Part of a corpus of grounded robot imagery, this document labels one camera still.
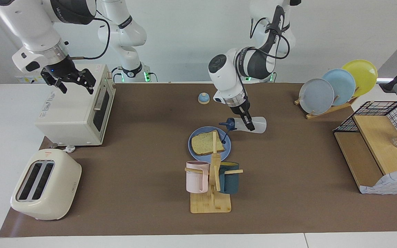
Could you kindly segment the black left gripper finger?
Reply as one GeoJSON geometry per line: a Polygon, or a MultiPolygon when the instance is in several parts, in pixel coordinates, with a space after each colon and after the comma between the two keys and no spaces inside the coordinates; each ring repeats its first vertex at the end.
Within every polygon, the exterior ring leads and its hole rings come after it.
{"type": "Polygon", "coordinates": [[[255,130],[255,126],[252,122],[252,117],[250,115],[243,115],[242,120],[249,131],[255,130]]]}

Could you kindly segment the clear squeeze bottle blue cap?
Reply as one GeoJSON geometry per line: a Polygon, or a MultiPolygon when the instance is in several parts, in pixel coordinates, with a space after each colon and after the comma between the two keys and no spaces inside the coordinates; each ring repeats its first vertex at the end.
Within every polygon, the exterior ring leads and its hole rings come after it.
{"type": "Polygon", "coordinates": [[[264,133],[267,127],[267,122],[264,117],[253,117],[252,124],[254,125],[255,128],[253,131],[249,130],[245,126],[241,118],[227,118],[225,122],[220,122],[219,125],[225,126],[227,129],[225,136],[221,140],[222,144],[226,143],[225,138],[227,137],[227,134],[230,131],[245,131],[245,132],[260,134],[260,133],[264,133]]]}

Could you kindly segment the toasted bread slice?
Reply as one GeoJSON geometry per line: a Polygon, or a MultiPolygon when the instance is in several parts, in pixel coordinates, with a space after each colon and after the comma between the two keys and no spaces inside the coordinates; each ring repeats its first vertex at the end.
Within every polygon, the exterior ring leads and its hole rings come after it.
{"type": "Polygon", "coordinates": [[[191,145],[194,154],[204,156],[214,152],[214,133],[216,134],[216,152],[224,152],[225,148],[219,140],[217,130],[211,132],[200,133],[192,137],[191,145]]]}

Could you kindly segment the blue round plate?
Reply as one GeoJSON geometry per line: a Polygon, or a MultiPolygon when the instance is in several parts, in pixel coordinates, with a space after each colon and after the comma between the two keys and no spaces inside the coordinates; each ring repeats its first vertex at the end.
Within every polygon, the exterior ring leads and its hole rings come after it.
{"type": "Polygon", "coordinates": [[[229,154],[231,152],[230,137],[226,136],[225,131],[223,131],[220,128],[217,128],[214,126],[204,126],[204,127],[200,127],[198,129],[196,129],[194,132],[191,133],[191,135],[189,137],[189,141],[188,141],[189,152],[192,155],[192,157],[194,157],[195,160],[211,163],[211,157],[212,157],[211,154],[207,154],[207,155],[195,154],[195,152],[193,151],[193,148],[192,148],[192,138],[194,136],[197,136],[198,134],[211,132],[213,130],[217,130],[220,140],[223,140],[223,138],[224,138],[224,141],[225,141],[225,143],[222,145],[225,148],[225,151],[219,152],[219,154],[221,155],[221,160],[224,161],[229,156],[229,154]]]}

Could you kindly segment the grey plate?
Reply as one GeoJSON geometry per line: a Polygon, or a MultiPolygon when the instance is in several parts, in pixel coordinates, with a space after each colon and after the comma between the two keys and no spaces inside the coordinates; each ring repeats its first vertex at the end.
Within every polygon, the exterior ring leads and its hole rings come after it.
{"type": "Polygon", "coordinates": [[[315,78],[304,83],[299,92],[299,104],[311,115],[326,112],[335,99],[334,90],[326,80],[315,78]]]}

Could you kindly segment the wooden plate rack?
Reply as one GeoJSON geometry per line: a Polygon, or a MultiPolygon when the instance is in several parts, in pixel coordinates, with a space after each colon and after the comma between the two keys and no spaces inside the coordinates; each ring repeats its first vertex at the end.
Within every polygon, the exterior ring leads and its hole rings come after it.
{"type": "Polygon", "coordinates": [[[336,98],[337,97],[332,96],[317,98],[314,96],[304,95],[296,99],[294,101],[294,104],[301,105],[301,108],[304,111],[309,110],[305,118],[313,119],[321,115],[351,107],[352,103],[357,99],[357,97],[353,97],[351,100],[347,101],[342,105],[332,105],[333,101],[336,100],[336,98]]]}

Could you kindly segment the light blue plate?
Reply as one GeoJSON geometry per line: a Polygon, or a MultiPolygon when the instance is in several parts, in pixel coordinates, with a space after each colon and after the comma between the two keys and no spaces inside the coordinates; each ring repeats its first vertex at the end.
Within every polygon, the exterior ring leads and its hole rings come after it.
{"type": "Polygon", "coordinates": [[[332,69],[322,76],[334,90],[333,106],[339,106],[351,100],[356,84],[354,77],[344,69],[332,69]]]}

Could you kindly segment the yellow plate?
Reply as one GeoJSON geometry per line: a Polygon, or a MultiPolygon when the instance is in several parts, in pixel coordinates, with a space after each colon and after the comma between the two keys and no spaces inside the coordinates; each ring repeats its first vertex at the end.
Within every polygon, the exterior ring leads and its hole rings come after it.
{"type": "Polygon", "coordinates": [[[346,63],[341,68],[354,77],[355,91],[353,98],[368,93],[377,83],[378,71],[370,61],[354,60],[346,63]]]}

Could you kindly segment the white toaster oven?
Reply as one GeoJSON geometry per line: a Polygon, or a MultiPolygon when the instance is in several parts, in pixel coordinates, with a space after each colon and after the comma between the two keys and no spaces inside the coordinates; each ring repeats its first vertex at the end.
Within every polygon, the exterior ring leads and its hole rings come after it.
{"type": "Polygon", "coordinates": [[[115,88],[106,64],[77,64],[96,82],[93,94],[75,83],[65,83],[64,94],[54,89],[46,98],[34,125],[58,146],[98,146],[103,143],[115,88]]]}

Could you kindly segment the dark teal mug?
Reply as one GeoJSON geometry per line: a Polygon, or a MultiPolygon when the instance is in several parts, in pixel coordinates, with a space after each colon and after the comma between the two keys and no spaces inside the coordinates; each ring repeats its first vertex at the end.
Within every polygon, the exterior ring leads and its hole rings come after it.
{"type": "Polygon", "coordinates": [[[225,174],[226,171],[238,170],[239,163],[236,162],[221,162],[219,169],[220,193],[236,194],[238,193],[239,174],[225,174]]]}

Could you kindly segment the pink mug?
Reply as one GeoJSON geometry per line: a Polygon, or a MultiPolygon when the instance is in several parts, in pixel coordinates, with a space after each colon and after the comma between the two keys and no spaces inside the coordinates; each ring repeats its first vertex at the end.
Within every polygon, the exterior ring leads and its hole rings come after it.
{"type": "Polygon", "coordinates": [[[188,161],[186,168],[198,169],[202,173],[186,172],[186,191],[202,194],[208,192],[208,170],[210,164],[205,161],[188,161]]]}

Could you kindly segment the brown table mat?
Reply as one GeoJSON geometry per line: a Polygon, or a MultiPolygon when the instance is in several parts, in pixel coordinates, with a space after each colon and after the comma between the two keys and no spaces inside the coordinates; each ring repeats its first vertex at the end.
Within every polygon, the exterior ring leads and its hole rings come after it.
{"type": "Polygon", "coordinates": [[[307,120],[293,103],[301,84],[245,87],[267,129],[230,132],[227,160],[244,170],[230,213],[192,214],[185,189],[190,134],[231,115],[197,102],[214,86],[117,84],[102,146],[71,154],[82,176],[68,214],[9,210],[0,237],[397,231],[397,194],[361,194],[334,137],[351,108],[307,120]]]}

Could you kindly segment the wooden mug tree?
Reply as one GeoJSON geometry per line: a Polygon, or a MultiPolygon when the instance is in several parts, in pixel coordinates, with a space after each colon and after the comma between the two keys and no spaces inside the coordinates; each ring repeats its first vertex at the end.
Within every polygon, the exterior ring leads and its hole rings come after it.
{"type": "Polygon", "coordinates": [[[204,168],[186,166],[186,174],[200,175],[199,193],[190,193],[190,211],[199,213],[229,213],[232,210],[230,194],[221,193],[220,166],[221,155],[217,152],[218,132],[213,133],[213,153],[211,163],[204,168]]]}

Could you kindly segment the cream two-slot toaster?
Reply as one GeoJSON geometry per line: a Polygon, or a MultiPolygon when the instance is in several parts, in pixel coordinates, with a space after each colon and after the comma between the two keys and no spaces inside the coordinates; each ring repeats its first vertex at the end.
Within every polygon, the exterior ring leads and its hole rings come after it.
{"type": "Polygon", "coordinates": [[[81,174],[82,166],[65,151],[41,149],[24,168],[11,208],[37,220],[59,220],[71,208],[81,174]]]}

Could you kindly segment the wooden shelf stand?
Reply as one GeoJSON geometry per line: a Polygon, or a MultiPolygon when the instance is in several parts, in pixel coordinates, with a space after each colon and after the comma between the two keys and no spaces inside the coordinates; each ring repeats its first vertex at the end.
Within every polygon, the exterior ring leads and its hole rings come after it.
{"type": "Polygon", "coordinates": [[[387,116],[353,115],[334,136],[362,194],[397,194],[397,129],[387,116]]]}

